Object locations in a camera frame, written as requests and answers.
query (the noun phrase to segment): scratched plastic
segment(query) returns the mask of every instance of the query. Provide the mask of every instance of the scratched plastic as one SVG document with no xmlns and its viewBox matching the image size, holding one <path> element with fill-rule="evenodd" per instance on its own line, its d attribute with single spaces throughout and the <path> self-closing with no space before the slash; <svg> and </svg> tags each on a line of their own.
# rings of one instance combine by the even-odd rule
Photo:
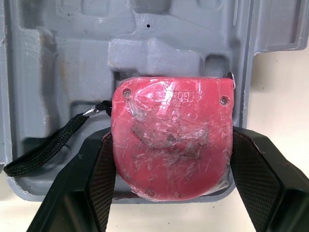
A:
<svg viewBox="0 0 309 232">
<path fill-rule="evenodd" d="M 233 80 L 135 77 L 112 99 L 114 161 L 151 201 L 189 200 L 226 188 Z"/>
</svg>

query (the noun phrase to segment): screw hole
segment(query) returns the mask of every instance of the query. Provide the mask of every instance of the screw hole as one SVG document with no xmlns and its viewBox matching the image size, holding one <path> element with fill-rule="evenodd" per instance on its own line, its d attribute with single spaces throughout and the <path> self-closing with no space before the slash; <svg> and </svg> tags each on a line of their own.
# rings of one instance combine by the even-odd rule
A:
<svg viewBox="0 0 309 232">
<path fill-rule="evenodd" d="M 220 99 L 221 105 L 228 105 L 228 103 L 229 103 L 229 99 L 227 97 L 225 97 L 225 96 L 221 97 L 221 99 Z"/>
<path fill-rule="evenodd" d="M 129 88 L 125 88 L 125 89 L 122 91 L 122 95 L 123 95 L 125 98 L 130 97 L 130 95 L 131 95 L 131 90 L 130 90 Z"/>
</svg>

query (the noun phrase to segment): small hole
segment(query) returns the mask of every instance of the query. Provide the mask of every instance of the small hole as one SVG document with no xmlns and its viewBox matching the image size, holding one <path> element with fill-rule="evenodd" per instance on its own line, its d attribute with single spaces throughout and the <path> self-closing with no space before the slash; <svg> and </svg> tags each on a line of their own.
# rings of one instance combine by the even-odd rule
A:
<svg viewBox="0 0 309 232">
<path fill-rule="evenodd" d="M 221 97 L 221 99 L 220 99 L 221 105 L 228 105 L 228 103 L 229 103 L 229 100 L 228 100 L 227 97 L 225 97 L 225 96 Z"/>
<path fill-rule="evenodd" d="M 130 97 L 130 95 L 131 95 L 131 90 L 130 90 L 129 88 L 125 88 L 125 89 L 122 91 L 122 95 L 123 95 L 125 98 Z"/>
</svg>

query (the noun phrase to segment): gray plastic tray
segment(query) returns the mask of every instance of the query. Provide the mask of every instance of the gray plastic tray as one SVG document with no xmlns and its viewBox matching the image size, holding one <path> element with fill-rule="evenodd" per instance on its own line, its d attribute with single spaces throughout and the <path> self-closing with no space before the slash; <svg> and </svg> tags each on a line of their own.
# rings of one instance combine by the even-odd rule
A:
<svg viewBox="0 0 309 232">
<path fill-rule="evenodd" d="M 132 76 L 235 75 L 234 125 L 246 127 L 253 57 L 307 46 L 308 0 L 0 0 L 0 171 Z M 42 201 L 83 140 L 87 121 L 40 169 L 8 178 Z M 217 201 L 231 186 L 195 201 Z M 117 177 L 115 203 L 141 203 Z"/>
</svg>

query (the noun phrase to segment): white surface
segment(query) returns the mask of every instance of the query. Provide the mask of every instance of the white surface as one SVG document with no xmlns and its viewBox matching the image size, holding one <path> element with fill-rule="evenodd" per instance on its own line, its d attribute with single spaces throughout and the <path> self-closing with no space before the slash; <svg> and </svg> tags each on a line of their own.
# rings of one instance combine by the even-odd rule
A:
<svg viewBox="0 0 309 232">
<path fill-rule="evenodd" d="M 309 49 L 255 58 L 248 128 L 268 136 L 309 176 Z M 0 175 L 0 230 L 26 231 L 40 203 L 15 196 Z M 253 232 L 237 190 L 216 203 L 113 204 L 111 232 Z"/>
</svg>

